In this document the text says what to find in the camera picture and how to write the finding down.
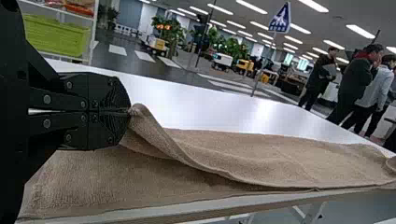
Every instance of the white tabletop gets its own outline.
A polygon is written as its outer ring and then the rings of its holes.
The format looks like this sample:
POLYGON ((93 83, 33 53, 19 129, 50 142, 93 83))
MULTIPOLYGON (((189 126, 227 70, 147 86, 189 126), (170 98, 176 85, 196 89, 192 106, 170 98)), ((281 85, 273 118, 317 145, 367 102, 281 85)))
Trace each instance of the white tabletop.
MULTIPOLYGON (((363 143, 377 147, 377 145, 364 138, 295 105, 196 88, 79 64, 53 60, 48 60, 48 62, 57 72, 94 72, 118 77, 128 91, 132 104, 146 105, 165 128, 280 134, 334 143, 363 143)), ((377 148, 388 157, 395 155, 382 147, 377 148)), ((310 203, 313 200, 328 201, 330 198, 337 199, 360 192, 347 190, 234 197, 158 208, 111 212, 95 217, 58 218, 52 221, 59 223, 58 221, 82 222, 84 220, 89 223, 101 223, 109 220, 134 220, 131 223, 150 223, 149 221, 154 218, 152 223, 172 223, 274 209, 310 203)))

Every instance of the white jacket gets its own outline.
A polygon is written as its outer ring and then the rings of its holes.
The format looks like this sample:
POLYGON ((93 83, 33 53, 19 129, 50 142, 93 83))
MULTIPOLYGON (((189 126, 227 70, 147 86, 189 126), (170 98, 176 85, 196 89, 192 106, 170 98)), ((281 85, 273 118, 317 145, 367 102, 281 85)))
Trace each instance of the white jacket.
POLYGON ((375 79, 355 104, 366 108, 377 104, 379 109, 384 109, 393 79, 393 72, 386 65, 379 65, 375 79))

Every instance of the screw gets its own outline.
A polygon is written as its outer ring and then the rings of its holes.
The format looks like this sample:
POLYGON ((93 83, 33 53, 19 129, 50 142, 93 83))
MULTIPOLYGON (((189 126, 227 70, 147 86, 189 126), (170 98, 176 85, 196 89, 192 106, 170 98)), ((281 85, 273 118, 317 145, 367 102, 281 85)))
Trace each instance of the screw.
POLYGON ((64 140, 66 140, 67 143, 72 141, 72 135, 69 133, 66 135, 66 137, 64 138, 64 140))
POLYGON ((111 145, 114 143, 114 140, 112 137, 108 137, 107 142, 111 145))
POLYGON ((93 101, 92 106, 93 106, 93 108, 97 108, 99 106, 99 104, 97 101, 93 101))
POLYGON ((98 121, 98 116, 97 116, 97 115, 93 115, 93 116, 92 116, 92 121, 93 121, 94 123, 96 123, 96 122, 98 121))
POLYGON ((43 126, 46 129, 50 128, 50 120, 49 119, 44 119, 43 126))
POLYGON ((66 87, 67 87, 67 89, 69 89, 69 90, 73 89, 73 83, 67 82, 67 83, 66 83, 66 87))
POLYGON ((50 96, 49 95, 45 95, 44 96, 44 104, 49 105, 50 101, 51 101, 50 96))

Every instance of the office floor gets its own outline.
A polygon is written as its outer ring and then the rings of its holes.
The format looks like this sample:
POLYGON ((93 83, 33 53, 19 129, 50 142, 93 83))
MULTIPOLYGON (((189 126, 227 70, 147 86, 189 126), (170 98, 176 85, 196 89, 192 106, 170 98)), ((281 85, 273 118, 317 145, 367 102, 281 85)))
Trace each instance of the office floor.
MULTIPOLYGON (((156 78, 214 91, 224 91, 232 94, 251 93, 254 82, 233 73, 222 73, 210 68, 210 62, 202 59, 198 70, 187 71, 190 54, 179 51, 174 62, 164 58, 150 56, 137 41, 108 35, 105 31, 98 31, 92 66, 115 70, 131 75, 156 78)), ((278 101, 280 103, 297 105, 298 97, 281 92, 279 88, 260 84, 255 97, 278 101)), ((325 118, 331 112, 330 108, 315 105, 316 115, 325 118)), ((359 198, 345 199, 340 202, 330 202, 323 211, 324 218, 319 224, 350 223, 372 224, 381 220, 396 217, 396 193, 362 195, 359 198)), ((278 209, 258 214, 254 224, 298 223, 288 209, 278 209)))

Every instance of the folded cloth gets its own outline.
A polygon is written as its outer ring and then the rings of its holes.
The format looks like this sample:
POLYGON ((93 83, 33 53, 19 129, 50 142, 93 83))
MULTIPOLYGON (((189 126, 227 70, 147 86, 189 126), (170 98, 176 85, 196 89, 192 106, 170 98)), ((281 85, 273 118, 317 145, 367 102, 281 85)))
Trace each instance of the folded cloth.
POLYGON ((121 146, 56 152, 42 167, 20 219, 92 216, 238 195, 388 189, 396 182, 387 167, 395 162, 375 147, 171 130, 143 105, 130 112, 121 146))

